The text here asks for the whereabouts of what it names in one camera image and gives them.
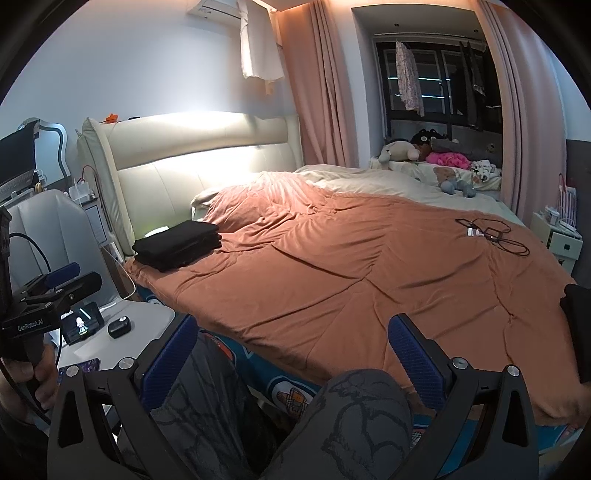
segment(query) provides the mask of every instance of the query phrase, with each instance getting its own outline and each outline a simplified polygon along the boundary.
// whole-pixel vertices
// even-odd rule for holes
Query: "small display screen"
[[[68,345],[94,335],[104,324],[95,302],[74,309],[72,313],[61,320],[62,334]]]

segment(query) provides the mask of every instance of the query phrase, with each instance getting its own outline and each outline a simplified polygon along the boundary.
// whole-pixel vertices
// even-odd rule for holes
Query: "folded black cloth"
[[[213,223],[185,220],[183,223],[179,223],[164,232],[136,240],[134,250],[136,253],[151,257],[166,255],[190,244],[200,242],[205,236],[217,233],[218,230],[217,225]]]
[[[564,294],[560,306],[569,323],[579,380],[585,383],[591,381],[591,290],[570,284]]]
[[[134,243],[136,260],[162,272],[180,268],[221,247],[217,225],[187,220]]]

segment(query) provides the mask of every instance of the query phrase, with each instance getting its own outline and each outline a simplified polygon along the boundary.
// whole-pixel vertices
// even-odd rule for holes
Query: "stuffed animal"
[[[398,141],[386,145],[380,153],[378,160],[380,163],[389,161],[417,161],[421,152],[417,150],[412,143]]]
[[[464,180],[458,181],[456,178],[456,172],[450,167],[433,167],[433,171],[437,177],[439,188],[441,188],[443,193],[454,195],[456,190],[460,190],[466,198],[471,199],[476,196],[474,188],[471,185],[468,185]]]

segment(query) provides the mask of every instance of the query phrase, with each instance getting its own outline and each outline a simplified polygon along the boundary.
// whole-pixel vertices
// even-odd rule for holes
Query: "smartphone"
[[[61,331],[66,343],[73,345],[94,335],[104,324],[99,308],[93,301],[63,317]]]
[[[74,364],[74,365],[77,366],[78,368],[82,369],[82,371],[85,373],[94,372],[95,370],[99,369],[100,360],[98,358],[93,358],[92,360],[87,360],[86,362],[81,362],[79,364]],[[61,384],[61,379],[66,374],[66,370],[68,370],[68,368],[70,368],[70,367],[71,367],[71,365],[68,365],[66,367],[61,367],[57,371],[57,384],[58,385]]]

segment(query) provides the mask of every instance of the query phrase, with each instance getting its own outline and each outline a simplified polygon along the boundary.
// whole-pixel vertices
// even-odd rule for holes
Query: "pink plush toy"
[[[441,165],[442,167],[456,167],[461,168],[462,170],[470,170],[470,166],[472,162],[468,160],[464,155],[461,153],[437,153],[431,152],[427,158],[427,163],[432,163],[433,165]]]

